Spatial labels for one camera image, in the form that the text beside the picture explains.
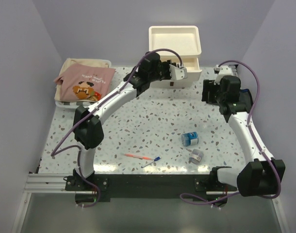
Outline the cream drawer organizer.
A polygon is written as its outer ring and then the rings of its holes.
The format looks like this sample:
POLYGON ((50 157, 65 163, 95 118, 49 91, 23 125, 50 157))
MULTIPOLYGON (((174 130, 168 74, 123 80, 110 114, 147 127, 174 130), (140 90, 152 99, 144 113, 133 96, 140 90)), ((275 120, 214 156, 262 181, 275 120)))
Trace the cream drawer organizer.
POLYGON ((164 80, 151 84, 154 88, 187 88, 200 78, 200 36, 197 26, 151 26, 148 30, 149 50, 170 49, 178 53, 187 70, 187 78, 164 80))

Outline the orange pen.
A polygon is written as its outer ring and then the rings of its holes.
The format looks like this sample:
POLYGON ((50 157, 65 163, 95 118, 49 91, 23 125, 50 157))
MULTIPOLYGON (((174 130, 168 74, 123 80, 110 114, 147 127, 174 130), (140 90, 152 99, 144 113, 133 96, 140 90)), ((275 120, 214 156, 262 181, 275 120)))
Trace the orange pen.
POLYGON ((145 156, 139 156, 139 155, 133 155, 133 154, 124 154, 124 155, 127 157, 137 158, 137 159, 141 159, 141 160, 153 160, 152 158, 145 157, 145 156))

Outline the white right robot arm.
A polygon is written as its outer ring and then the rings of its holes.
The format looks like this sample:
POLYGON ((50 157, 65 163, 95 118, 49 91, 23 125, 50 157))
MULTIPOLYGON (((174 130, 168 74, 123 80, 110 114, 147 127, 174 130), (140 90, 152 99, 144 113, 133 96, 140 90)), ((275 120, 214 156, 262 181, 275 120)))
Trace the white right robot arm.
POLYGON ((244 197, 278 195, 286 166, 266 148, 253 124, 250 91, 241 90, 238 77, 226 75, 219 82, 204 80, 202 101, 219 106, 221 115, 238 139, 246 163, 243 169, 214 167, 210 172, 210 188, 219 191, 227 184, 238 188, 244 197))

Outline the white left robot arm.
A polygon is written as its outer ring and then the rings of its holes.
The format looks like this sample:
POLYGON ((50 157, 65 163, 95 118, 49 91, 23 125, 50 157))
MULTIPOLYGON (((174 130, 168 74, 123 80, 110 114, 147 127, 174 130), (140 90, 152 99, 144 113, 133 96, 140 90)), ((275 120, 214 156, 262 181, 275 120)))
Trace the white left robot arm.
POLYGON ((171 60, 162 62, 156 52, 147 52, 117 88, 95 104, 77 108, 73 126, 76 127, 74 138, 80 154, 74 173, 78 174, 76 185, 81 190, 89 190, 93 186, 94 154, 104 139, 102 125, 108 117, 149 89, 152 82, 173 78, 172 68, 176 65, 171 60))

